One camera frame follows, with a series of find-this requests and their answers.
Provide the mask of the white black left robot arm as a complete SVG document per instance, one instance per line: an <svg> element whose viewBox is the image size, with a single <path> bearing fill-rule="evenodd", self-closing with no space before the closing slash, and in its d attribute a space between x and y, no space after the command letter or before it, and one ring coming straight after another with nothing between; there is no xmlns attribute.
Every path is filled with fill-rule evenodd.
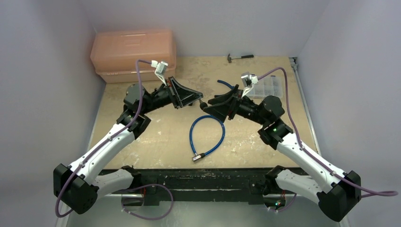
<svg viewBox="0 0 401 227"><path fill-rule="evenodd" d="M59 164L54 169L56 216L63 218L72 211L83 214L98 199L112 192L138 192L142 186L141 174L133 167L123 166L106 175L101 174L102 170L146 130L151 122L147 113L169 104L180 109L202 98L200 91L181 85L174 77L165 79L151 93L141 82L130 85L123 100L123 112L108 133L76 161L67 166Z"/></svg>

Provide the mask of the blue cable lock loop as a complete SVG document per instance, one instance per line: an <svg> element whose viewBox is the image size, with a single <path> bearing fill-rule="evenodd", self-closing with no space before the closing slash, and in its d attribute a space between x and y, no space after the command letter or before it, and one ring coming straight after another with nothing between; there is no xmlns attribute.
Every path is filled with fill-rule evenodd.
<svg viewBox="0 0 401 227"><path fill-rule="evenodd" d="M204 129L204 131L199 131L195 132L195 127L200 123L202 120L215 120L217 123L214 124L214 126L219 125L220 126L220 136L218 137L218 134L214 129ZM191 127L189 129L189 144L191 151L193 153L192 161L194 163L204 159L205 157L208 157L210 154L212 154L214 151L216 151L223 143L226 135L226 128L224 126L224 123L219 120L218 118L211 116L211 115L203 115L194 120L194 122L191 124ZM201 151L199 152L197 150L197 147L199 145L209 145L209 148L202 148Z"/></svg>

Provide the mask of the black headed key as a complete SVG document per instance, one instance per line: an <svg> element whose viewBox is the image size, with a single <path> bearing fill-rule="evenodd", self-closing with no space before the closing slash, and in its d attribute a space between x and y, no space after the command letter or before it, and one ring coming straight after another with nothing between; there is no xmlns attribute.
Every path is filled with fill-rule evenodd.
<svg viewBox="0 0 401 227"><path fill-rule="evenodd" d="M202 100L199 100L199 102L200 102L200 109L201 109L201 110L203 110L205 107L208 106L208 105L207 105L205 102L203 102Z"/></svg>

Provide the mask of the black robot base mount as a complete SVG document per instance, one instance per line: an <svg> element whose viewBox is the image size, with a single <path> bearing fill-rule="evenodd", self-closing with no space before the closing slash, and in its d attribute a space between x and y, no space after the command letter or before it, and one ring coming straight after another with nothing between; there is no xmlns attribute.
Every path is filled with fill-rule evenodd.
<svg viewBox="0 0 401 227"><path fill-rule="evenodd" d="M273 181L285 168L133 169L133 183L116 194L143 194L146 206L161 201L247 202L265 204L282 192L287 196L305 193L279 186Z"/></svg>

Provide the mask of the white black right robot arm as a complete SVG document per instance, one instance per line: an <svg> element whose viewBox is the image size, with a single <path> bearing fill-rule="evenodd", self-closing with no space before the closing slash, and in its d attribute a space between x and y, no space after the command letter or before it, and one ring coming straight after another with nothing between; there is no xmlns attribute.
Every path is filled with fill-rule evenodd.
<svg viewBox="0 0 401 227"><path fill-rule="evenodd" d="M318 205L331 220L339 222L361 200L360 176L346 173L324 160L299 139L294 130L281 120L285 113L280 98L267 96L259 104L248 97L241 97L238 88L216 95L201 110L224 122L236 115L249 119L262 127L258 134L264 144L293 160L307 174L298 175L288 168L276 166L265 175L263 194L291 191Z"/></svg>

